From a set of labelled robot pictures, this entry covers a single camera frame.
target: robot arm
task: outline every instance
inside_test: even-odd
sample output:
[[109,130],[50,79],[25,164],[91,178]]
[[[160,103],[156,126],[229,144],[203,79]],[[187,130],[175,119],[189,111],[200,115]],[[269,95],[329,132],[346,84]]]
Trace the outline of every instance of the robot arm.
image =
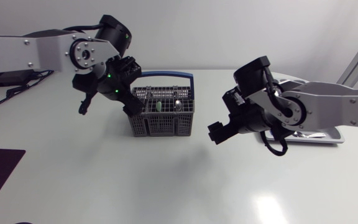
[[234,73],[238,86],[223,96],[230,122],[208,126],[209,136],[216,144],[238,133],[263,135],[271,130],[286,149],[285,138],[295,131],[358,126],[358,90],[330,83],[274,82],[269,65],[264,56]]
[[[99,31],[91,38],[82,31],[87,29]],[[141,67],[134,58],[122,57],[131,39],[129,30],[107,15],[96,26],[0,36],[0,72],[48,69],[74,73],[73,87],[86,93],[81,114],[99,92],[124,103],[124,111],[133,116],[141,112],[143,104],[130,91],[130,84],[142,73]]]

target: spoon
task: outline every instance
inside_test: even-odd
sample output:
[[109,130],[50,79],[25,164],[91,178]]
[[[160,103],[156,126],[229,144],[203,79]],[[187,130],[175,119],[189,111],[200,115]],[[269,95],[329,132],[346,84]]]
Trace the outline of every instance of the spoon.
[[177,111],[180,111],[182,109],[183,105],[180,100],[175,101],[175,108]]
[[323,138],[323,137],[327,136],[324,133],[305,134],[300,131],[295,131],[292,135],[295,137],[301,137],[301,138]]

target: cable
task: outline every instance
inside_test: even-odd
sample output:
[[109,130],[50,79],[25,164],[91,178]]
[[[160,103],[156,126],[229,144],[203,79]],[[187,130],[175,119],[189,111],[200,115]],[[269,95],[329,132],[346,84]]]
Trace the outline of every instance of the cable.
[[264,69],[265,71],[265,76],[267,79],[267,83],[266,83],[266,92],[268,95],[268,98],[270,99],[270,102],[272,102],[273,106],[278,109],[282,114],[284,114],[287,117],[291,116],[291,111],[287,110],[278,100],[275,93],[275,89],[274,89],[274,84],[273,84],[273,76],[270,73],[270,70],[268,67],[265,67]]
[[262,138],[262,141],[265,143],[265,146],[267,147],[267,149],[275,154],[276,156],[284,156],[285,153],[287,153],[287,150],[288,150],[288,146],[287,146],[287,142],[285,141],[285,139],[282,139],[280,140],[280,144],[283,146],[283,151],[278,151],[278,150],[275,150],[270,144],[269,142],[267,141],[267,138],[266,138],[266,134],[264,131],[261,131],[260,132],[260,137]]
[[54,71],[53,70],[45,70],[45,71],[41,71],[41,72],[34,72],[32,75],[35,75],[37,77],[39,77],[38,81],[36,81],[35,83],[31,84],[31,85],[26,85],[26,86],[20,86],[20,87],[16,87],[13,89],[10,89],[7,91],[6,97],[2,100],[0,100],[0,104],[10,100],[11,98],[23,93],[24,91],[28,90],[29,88],[32,88],[36,85],[38,85],[42,80],[46,79],[47,77],[49,77]]
[[82,31],[82,30],[95,30],[100,29],[103,27],[103,24],[93,25],[93,26],[73,26],[73,27],[67,27],[63,30],[74,30],[74,31]]

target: black power supply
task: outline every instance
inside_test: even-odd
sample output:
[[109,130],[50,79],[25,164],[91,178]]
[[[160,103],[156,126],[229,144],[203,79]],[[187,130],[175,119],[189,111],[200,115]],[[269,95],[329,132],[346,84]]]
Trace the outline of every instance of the black power supply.
[[1,86],[14,86],[26,85],[31,80],[31,74],[34,70],[20,70],[13,72],[0,72],[0,87]]

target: dish rack basket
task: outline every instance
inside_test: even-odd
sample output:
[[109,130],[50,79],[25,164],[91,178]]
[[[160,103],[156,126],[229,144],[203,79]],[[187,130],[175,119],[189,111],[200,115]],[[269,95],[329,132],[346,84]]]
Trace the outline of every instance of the dish rack basket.
[[144,104],[141,114],[128,117],[134,136],[190,136],[195,110],[193,75],[161,71],[142,72],[141,77],[154,76],[189,78],[190,86],[133,88],[132,94]]

